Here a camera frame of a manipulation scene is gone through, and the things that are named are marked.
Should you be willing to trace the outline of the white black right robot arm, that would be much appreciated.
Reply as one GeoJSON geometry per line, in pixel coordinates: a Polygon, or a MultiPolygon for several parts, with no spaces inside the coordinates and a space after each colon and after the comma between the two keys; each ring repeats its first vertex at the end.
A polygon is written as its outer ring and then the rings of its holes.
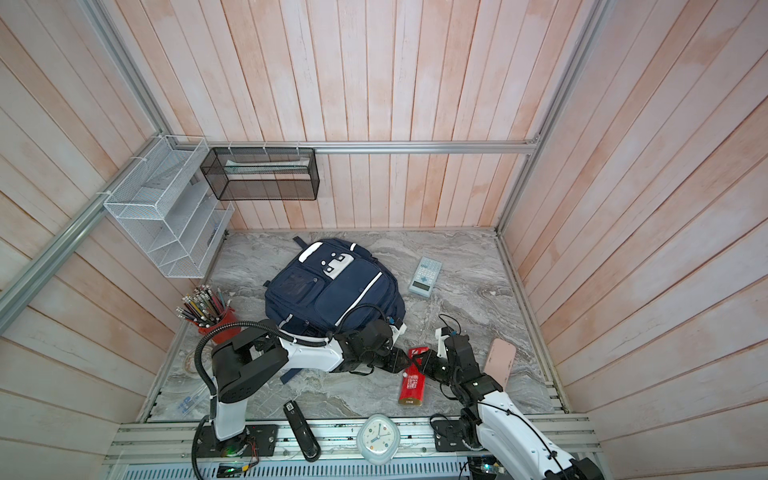
{"type": "Polygon", "coordinates": [[[469,337],[446,328],[438,349],[419,354],[420,371],[450,388],[462,404],[458,419],[430,417],[435,438],[461,450],[486,450],[514,479],[602,479],[589,458],[577,459],[560,448],[517,408],[503,387],[484,373],[469,337]]]}

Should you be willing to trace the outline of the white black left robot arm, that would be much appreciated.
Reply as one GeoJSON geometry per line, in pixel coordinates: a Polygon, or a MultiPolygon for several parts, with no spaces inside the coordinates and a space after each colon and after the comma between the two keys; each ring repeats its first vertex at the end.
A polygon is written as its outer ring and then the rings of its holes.
{"type": "Polygon", "coordinates": [[[411,358],[395,346],[385,320],[325,338],[292,335],[263,320],[213,329],[198,342],[194,365],[209,391],[214,437],[223,442],[245,432],[248,399],[283,369],[361,374],[358,368],[367,366],[399,374],[411,358]]]}

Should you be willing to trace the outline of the navy blue student backpack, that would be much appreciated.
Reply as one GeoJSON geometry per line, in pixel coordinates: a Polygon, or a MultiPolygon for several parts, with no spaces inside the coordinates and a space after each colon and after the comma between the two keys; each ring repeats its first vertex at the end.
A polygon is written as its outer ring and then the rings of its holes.
{"type": "Polygon", "coordinates": [[[404,324],[398,282],[368,250],[338,238],[294,241],[302,251],[265,284],[265,313],[279,329],[325,338],[378,319],[404,324]]]}

